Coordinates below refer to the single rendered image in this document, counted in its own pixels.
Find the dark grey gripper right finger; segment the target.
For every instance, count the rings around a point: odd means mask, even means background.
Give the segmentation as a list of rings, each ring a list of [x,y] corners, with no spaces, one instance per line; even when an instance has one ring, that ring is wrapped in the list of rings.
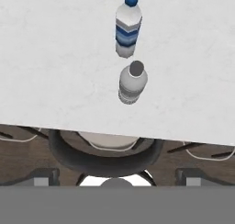
[[[209,176],[198,168],[178,168],[175,171],[175,184],[179,186],[235,186],[233,183]]]

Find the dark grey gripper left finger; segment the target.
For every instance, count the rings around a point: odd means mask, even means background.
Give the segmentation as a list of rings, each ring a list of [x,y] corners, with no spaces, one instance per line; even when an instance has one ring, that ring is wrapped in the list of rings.
[[[59,184],[60,170],[58,168],[37,168],[23,177],[0,182],[0,186],[58,186]]]

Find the white-rimmed stool with dark legs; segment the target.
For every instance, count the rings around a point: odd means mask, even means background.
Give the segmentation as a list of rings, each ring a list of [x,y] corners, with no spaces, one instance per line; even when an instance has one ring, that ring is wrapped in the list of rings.
[[[210,152],[210,149],[221,148],[221,145],[212,145],[199,142],[182,142],[182,145],[168,150],[169,154],[185,151],[190,157],[205,162],[225,162],[235,157],[235,146],[230,151]]]
[[[0,125],[0,141],[26,143],[34,139],[47,140],[42,128]]]

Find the white and black round thing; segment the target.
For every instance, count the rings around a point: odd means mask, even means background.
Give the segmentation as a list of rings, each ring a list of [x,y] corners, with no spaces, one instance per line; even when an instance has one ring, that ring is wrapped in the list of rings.
[[[103,187],[132,187],[156,186],[148,171],[123,177],[95,177],[81,174],[76,182],[77,186],[103,186]]]

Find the grey-capped clear bottle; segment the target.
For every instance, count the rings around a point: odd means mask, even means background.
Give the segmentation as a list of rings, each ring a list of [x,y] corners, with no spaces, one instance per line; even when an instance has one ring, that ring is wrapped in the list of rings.
[[[148,82],[148,74],[141,61],[133,61],[119,76],[118,97],[122,103],[132,105],[137,102]]]

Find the blue-capped plastic water bottle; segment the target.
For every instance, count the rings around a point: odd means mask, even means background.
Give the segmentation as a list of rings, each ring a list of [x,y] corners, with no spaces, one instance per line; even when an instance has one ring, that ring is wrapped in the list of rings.
[[[116,53],[126,59],[134,54],[140,33],[142,13],[138,2],[124,0],[116,12]]]

